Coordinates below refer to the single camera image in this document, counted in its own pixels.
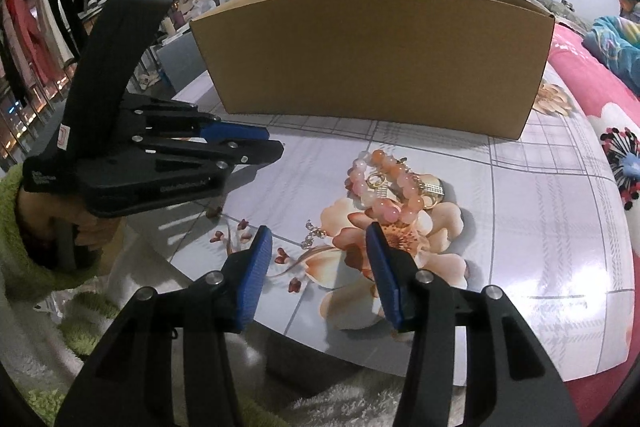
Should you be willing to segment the hand holding other gripper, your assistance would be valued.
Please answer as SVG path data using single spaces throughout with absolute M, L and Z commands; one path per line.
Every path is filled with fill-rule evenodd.
M 79 197 L 24 187 L 16 196 L 15 216 L 29 259 L 64 274 L 89 269 L 119 227 L 118 219 L 93 216 Z

